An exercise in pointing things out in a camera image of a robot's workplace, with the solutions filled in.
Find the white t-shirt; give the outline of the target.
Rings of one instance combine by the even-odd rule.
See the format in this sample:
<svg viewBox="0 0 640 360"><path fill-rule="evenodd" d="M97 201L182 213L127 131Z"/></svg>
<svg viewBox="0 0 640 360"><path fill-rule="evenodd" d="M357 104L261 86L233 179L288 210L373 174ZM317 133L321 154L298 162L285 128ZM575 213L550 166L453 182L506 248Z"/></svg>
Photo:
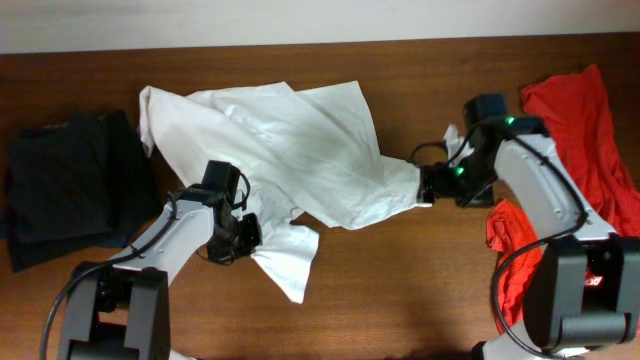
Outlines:
<svg viewBox="0 0 640 360"><path fill-rule="evenodd" d="M418 169L381 154L360 85L296 91L279 82L187 96L148 86L139 95L139 134L185 185L211 160L237 167L250 183L247 209L263 240L253 258L302 303L319 246L298 223L358 230L418 204Z"/></svg>

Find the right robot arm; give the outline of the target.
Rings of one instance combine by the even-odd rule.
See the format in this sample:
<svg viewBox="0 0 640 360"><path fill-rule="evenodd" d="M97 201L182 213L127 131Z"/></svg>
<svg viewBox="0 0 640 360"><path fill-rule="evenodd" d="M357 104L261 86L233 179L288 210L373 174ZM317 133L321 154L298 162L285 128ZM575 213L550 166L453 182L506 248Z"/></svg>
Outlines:
<svg viewBox="0 0 640 360"><path fill-rule="evenodd" d="M474 359L581 359L632 341L639 325L639 240L601 218L573 182L538 116L511 116L499 94L463 108L467 134L439 142L447 160L420 166L417 201L451 198L461 208L489 207L504 181L537 239L506 257L492 277L496 302L509 265L533 250L542 259L525 292L523 318L474 346Z"/></svg>

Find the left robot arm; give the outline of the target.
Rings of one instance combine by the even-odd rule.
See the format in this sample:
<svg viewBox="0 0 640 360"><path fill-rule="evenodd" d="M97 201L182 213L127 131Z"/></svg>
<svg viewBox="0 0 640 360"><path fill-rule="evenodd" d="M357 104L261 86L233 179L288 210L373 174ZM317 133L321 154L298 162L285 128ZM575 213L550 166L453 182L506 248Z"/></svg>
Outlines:
<svg viewBox="0 0 640 360"><path fill-rule="evenodd" d="M63 309L62 360L181 358L171 346L169 287L201 249L207 262L228 266L261 244L258 219L246 211L250 191L238 188L248 182L232 164L209 161L200 182L167 194L161 215L127 249L79 264L50 310L40 352Z"/></svg>

